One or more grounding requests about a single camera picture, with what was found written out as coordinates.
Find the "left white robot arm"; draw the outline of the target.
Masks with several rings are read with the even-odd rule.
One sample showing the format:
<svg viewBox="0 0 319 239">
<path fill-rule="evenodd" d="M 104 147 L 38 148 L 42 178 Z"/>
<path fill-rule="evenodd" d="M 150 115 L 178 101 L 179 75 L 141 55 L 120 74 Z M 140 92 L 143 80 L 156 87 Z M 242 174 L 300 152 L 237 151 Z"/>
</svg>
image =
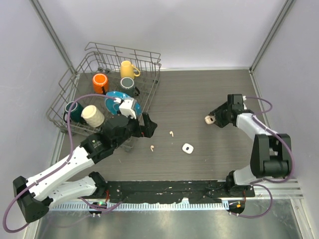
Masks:
<svg viewBox="0 0 319 239">
<path fill-rule="evenodd" d="M 112 155 L 130 137 L 151 138 L 158 125 L 148 113 L 143 113 L 142 117 L 144 123 L 140 124 L 138 119 L 115 115 L 103 123 L 97 133 L 72 149 L 66 158 L 33 177 L 15 178 L 13 191 L 25 221 L 39 220 L 59 200 L 91 195 L 102 198 L 106 183 L 98 173 L 91 173 L 83 182 L 67 183 L 66 180 Z"/>
</svg>

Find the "white earbud charging case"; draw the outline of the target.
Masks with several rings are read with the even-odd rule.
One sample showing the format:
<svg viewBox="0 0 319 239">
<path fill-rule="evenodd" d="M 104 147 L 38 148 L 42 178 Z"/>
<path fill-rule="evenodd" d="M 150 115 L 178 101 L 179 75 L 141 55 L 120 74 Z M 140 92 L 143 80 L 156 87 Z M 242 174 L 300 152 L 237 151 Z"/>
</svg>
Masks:
<svg viewBox="0 0 319 239">
<path fill-rule="evenodd" d="M 194 147 L 191 144 L 189 144 L 189 143 L 185 143 L 182 146 L 182 151 L 187 153 L 187 154 L 192 154 L 193 150 L 194 150 Z"/>
</svg>

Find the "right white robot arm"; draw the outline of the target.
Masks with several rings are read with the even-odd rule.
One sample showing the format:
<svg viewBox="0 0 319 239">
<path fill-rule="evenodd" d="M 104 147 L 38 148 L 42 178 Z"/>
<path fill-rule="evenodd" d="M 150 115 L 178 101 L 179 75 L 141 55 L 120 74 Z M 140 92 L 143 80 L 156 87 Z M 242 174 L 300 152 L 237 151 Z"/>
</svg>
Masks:
<svg viewBox="0 0 319 239">
<path fill-rule="evenodd" d="M 232 197 L 248 190 L 254 183 L 284 183 L 291 178 L 294 169 L 290 136 L 262 123 L 257 113 L 246 107 L 247 99 L 248 96 L 242 94 L 228 94 L 227 101 L 205 117 L 207 124 L 219 128 L 232 124 L 253 141 L 249 165 L 231 171 L 226 177 L 223 188 Z"/>
</svg>

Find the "beige earbud case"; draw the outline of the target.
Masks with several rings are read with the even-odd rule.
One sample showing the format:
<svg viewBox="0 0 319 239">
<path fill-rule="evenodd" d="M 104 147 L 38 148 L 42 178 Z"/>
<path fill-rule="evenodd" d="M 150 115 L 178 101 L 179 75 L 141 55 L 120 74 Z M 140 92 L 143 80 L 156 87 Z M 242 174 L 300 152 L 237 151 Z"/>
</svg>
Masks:
<svg viewBox="0 0 319 239">
<path fill-rule="evenodd" d="M 204 118 L 206 124 L 214 124 L 216 122 L 216 118 L 214 115 L 207 115 L 205 118 Z"/>
</svg>

